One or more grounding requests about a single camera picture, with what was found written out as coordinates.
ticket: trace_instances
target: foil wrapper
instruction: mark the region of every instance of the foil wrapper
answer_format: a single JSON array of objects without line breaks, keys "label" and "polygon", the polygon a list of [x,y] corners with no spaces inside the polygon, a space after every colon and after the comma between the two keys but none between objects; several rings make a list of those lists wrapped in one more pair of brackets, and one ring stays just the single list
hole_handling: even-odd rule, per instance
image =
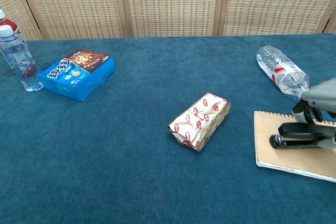
[{"label": "foil wrapper", "polygon": [[226,99],[206,93],[171,122],[168,131],[180,144],[200,152],[230,109]]}]

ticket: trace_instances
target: clear plastic bottle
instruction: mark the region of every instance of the clear plastic bottle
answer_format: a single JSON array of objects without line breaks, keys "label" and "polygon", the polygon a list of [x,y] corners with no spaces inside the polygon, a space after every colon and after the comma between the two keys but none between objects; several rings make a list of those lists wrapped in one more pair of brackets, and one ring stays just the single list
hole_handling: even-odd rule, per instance
[{"label": "clear plastic bottle", "polygon": [[9,25],[0,26],[0,51],[27,91],[43,88],[37,74],[39,69],[23,37],[15,34]]},{"label": "clear plastic bottle", "polygon": [[257,61],[262,70],[285,94],[301,94],[309,89],[309,77],[295,63],[272,46],[264,46],[257,52]]}]

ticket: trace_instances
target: cookie box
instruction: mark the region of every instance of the cookie box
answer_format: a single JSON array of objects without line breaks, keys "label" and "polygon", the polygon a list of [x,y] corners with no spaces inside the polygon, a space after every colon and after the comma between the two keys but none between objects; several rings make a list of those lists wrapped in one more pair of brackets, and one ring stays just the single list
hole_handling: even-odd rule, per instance
[{"label": "cookie box", "polygon": [[78,49],[38,77],[46,90],[84,101],[115,69],[111,56]]}]

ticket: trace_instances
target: notebook spiral binding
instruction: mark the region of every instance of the notebook spiral binding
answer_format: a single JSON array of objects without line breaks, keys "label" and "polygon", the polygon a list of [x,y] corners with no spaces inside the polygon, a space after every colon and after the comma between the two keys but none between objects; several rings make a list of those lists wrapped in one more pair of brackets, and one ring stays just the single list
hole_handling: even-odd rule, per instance
[{"label": "notebook spiral binding", "polygon": [[[282,113],[274,113],[274,112],[268,112],[268,111],[262,111],[262,110],[258,110],[257,112],[264,113],[264,114],[270,114],[270,115],[278,115],[278,116],[282,116],[285,118],[294,118],[293,115],[287,115],[287,114],[282,114]],[[322,123],[326,123],[326,124],[330,124],[334,126],[336,125],[336,122],[330,122],[330,121],[325,121],[325,120],[323,120]]]}]

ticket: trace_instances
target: notebook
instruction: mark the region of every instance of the notebook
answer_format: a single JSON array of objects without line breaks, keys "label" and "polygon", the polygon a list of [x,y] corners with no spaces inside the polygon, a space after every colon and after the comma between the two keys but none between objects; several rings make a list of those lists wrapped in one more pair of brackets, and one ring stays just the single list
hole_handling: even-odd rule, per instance
[{"label": "notebook", "polygon": [[[278,134],[283,123],[295,122],[292,115],[254,112],[256,164],[260,167],[336,182],[336,149],[302,148],[274,149],[269,144],[271,135]],[[316,124],[335,126],[335,122]]]}]

